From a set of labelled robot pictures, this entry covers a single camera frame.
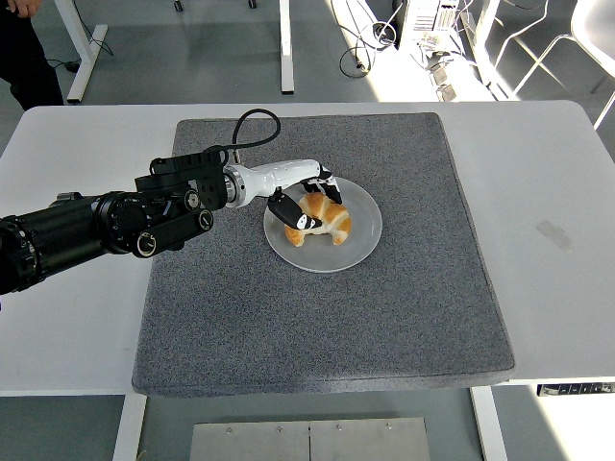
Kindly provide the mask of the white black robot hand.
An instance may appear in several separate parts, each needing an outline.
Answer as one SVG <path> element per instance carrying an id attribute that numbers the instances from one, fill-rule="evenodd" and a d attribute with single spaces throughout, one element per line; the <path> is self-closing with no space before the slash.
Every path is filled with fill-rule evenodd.
<path id="1" fill-rule="evenodd" d="M 227 186 L 227 207 L 247 206 L 254 198 L 268 199 L 269 210 L 295 230 L 311 230 L 322 221 L 305 214 L 284 191 L 294 184 L 302 184 L 307 191 L 324 190 L 325 195 L 342 204 L 341 192 L 333 174 L 313 159 L 299 159 L 268 163 L 254 168 L 232 165 L 224 169 Z"/>

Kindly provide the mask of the person's hand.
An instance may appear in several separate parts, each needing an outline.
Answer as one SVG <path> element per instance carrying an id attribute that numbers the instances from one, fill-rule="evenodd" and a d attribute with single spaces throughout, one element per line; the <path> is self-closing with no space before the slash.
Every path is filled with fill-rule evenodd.
<path id="1" fill-rule="evenodd" d="M 20 18 L 36 16 L 41 3 L 41 0 L 7 0 L 9 11 Z"/>

